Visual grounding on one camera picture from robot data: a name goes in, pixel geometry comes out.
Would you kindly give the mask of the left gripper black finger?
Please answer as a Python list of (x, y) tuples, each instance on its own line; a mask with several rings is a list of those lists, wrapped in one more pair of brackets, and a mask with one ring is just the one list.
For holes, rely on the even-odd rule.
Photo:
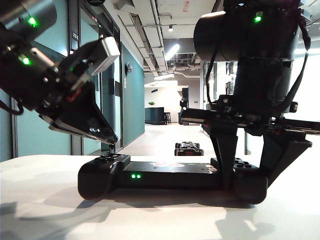
[(82, 86), (71, 103), (71, 109), (71, 126), (78, 134), (106, 144), (117, 143), (117, 135), (96, 104), (95, 85), (92, 82)]
[(115, 145), (117, 135), (97, 105), (76, 106), (48, 117), (50, 129)]

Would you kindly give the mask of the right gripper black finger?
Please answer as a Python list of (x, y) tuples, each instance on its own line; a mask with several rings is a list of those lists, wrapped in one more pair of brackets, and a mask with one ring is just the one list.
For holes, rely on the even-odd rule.
[(269, 185), (307, 148), (312, 147), (305, 132), (267, 132), (263, 141), (259, 168), (267, 176)]
[(211, 126), (210, 139), (217, 159), (217, 170), (221, 177), (222, 188), (227, 190), (232, 182), (233, 166), (237, 148), (237, 127)]

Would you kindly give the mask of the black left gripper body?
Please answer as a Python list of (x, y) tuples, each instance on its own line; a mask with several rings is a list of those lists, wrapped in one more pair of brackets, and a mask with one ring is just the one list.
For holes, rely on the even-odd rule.
[(72, 108), (72, 102), (82, 86), (93, 83), (90, 80), (92, 72), (101, 62), (102, 43), (89, 42), (59, 63), (52, 64), (50, 70), (53, 73), (53, 86), (42, 106), (36, 110), (39, 116), (48, 123), (49, 116)]

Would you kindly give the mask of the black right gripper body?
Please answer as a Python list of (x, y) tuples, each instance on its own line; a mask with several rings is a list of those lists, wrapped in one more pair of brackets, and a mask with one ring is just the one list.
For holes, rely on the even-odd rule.
[(320, 134), (319, 122), (240, 112), (234, 107), (235, 100), (233, 95), (220, 95), (219, 99), (213, 102), (212, 109), (182, 109), (181, 120), (204, 125), (208, 125), (210, 121), (235, 125), (239, 128), (257, 131), (258, 136), (261, 136), (264, 130), (274, 129), (302, 131), (309, 135)]

